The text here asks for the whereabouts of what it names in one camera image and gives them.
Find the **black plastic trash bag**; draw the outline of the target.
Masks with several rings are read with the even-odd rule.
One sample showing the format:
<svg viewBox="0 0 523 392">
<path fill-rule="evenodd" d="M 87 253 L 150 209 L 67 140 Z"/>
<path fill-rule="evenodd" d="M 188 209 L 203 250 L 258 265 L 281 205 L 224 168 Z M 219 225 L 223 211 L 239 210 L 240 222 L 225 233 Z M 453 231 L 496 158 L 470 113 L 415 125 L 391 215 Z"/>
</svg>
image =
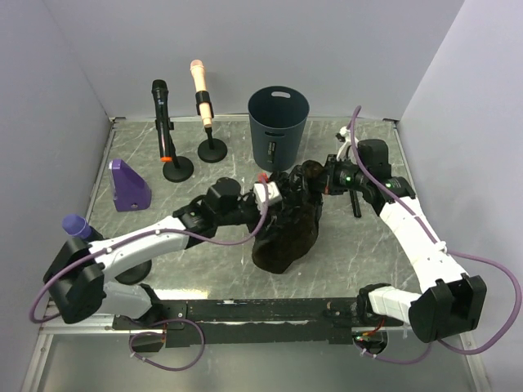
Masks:
<svg viewBox="0 0 523 392">
<path fill-rule="evenodd" d="M 270 174 L 268 180 L 275 183 L 282 201 L 269 207 L 264 226 L 255 237 L 252 259 L 256 267 L 282 274 L 315 245 L 323 196 L 313 185 L 323 174 L 324 166 L 314 160 L 306 160 L 289 172 Z"/>
</svg>

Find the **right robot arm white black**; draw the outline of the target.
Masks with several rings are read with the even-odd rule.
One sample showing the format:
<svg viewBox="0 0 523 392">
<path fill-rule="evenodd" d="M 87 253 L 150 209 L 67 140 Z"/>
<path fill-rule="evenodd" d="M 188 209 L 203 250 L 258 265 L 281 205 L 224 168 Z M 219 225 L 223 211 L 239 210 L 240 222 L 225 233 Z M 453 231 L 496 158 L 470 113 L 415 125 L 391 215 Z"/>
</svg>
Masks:
<svg viewBox="0 0 523 392">
<path fill-rule="evenodd" d="M 409 325 L 424 343 L 470 332 L 477 328 L 487 287 L 479 276 L 469 276 L 447 253 L 427 223 L 409 182 L 393 176 L 389 149 L 383 140 L 357 144 L 360 163 L 330 154 L 321 189 L 328 195 L 359 192 L 391 230 L 417 276 L 420 292 L 412 293 L 388 283 L 360 289 L 356 313 L 366 325 L 382 318 Z"/>
</svg>

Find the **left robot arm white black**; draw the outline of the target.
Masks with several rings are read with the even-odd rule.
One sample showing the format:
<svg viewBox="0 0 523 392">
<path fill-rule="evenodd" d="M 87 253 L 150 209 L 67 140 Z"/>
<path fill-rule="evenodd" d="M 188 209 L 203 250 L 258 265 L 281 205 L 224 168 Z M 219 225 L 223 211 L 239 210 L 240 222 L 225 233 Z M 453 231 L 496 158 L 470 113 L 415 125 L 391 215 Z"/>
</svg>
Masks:
<svg viewBox="0 0 523 392">
<path fill-rule="evenodd" d="M 119 283 L 117 276 L 169 252 L 216 243 L 221 226 L 247 225 L 254 237 L 281 193 L 275 183 L 263 180 L 245 195 L 240 191 L 236 180 L 222 178 L 205 195 L 143 229 L 91 242 L 69 238 L 45 273 L 42 292 L 50 295 L 58 317 L 67 324 L 106 313 L 128 316 L 143 328 L 154 327 L 162 310 L 152 289 Z"/>
</svg>

